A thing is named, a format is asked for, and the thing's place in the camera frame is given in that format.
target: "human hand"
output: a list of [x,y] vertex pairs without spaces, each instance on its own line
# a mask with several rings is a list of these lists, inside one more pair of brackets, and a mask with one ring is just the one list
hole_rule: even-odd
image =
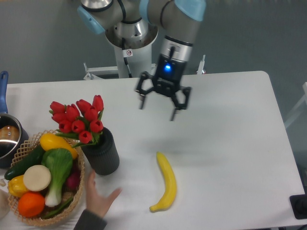
[[86,183],[86,209],[103,218],[118,197],[121,188],[114,190],[108,197],[99,195],[95,187],[95,171],[93,170]]

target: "yellow bell pepper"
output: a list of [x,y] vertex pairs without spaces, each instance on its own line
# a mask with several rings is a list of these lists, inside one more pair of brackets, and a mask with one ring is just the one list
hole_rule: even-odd
[[22,197],[29,190],[24,185],[24,175],[16,176],[8,182],[9,193],[16,197]]

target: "gray sleeve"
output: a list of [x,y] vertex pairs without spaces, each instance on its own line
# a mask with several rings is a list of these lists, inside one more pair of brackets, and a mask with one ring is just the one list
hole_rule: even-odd
[[82,212],[74,230],[103,230],[105,227],[105,220],[85,209]]

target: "black vase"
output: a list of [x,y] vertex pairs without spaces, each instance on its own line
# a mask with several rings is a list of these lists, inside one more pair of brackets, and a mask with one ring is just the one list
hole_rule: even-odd
[[119,166],[119,156],[110,130],[104,127],[96,145],[81,146],[91,167],[99,175],[109,175]]

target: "red tulip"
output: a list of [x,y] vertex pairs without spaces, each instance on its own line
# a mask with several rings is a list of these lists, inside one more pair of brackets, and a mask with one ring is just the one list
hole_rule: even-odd
[[60,123],[63,120],[67,120],[65,113],[54,114],[52,119],[57,123]]
[[77,101],[76,104],[77,104],[77,106],[80,109],[82,114],[84,114],[87,110],[89,110],[92,107],[92,105],[89,102],[87,102],[83,99]]
[[92,140],[92,134],[89,131],[82,131],[79,134],[79,140],[83,144],[87,144],[88,142],[90,142]]
[[78,116],[80,116],[80,113],[76,105],[68,105],[66,108],[67,120],[69,120],[70,122],[74,122]]
[[89,122],[94,121],[98,118],[98,111],[95,109],[95,107],[92,106],[89,110],[85,112],[84,117]]
[[76,120],[72,123],[71,129],[74,133],[81,133],[85,130],[85,124],[81,120]]
[[90,123],[90,129],[94,133],[100,133],[103,128],[104,126],[100,120],[94,120]]
[[53,114],[61,114],[65,112],[65,105],[58,102],[52,102],[50,108],[52,109]]
[[102,100],[100,95],[95,95],[93,100],[93,106],[95,109],[100,112],[104,109],[104,101]]
[[69,120],[63,120],[59,124],[59,129],[62,133],[71,132],[71,122]]

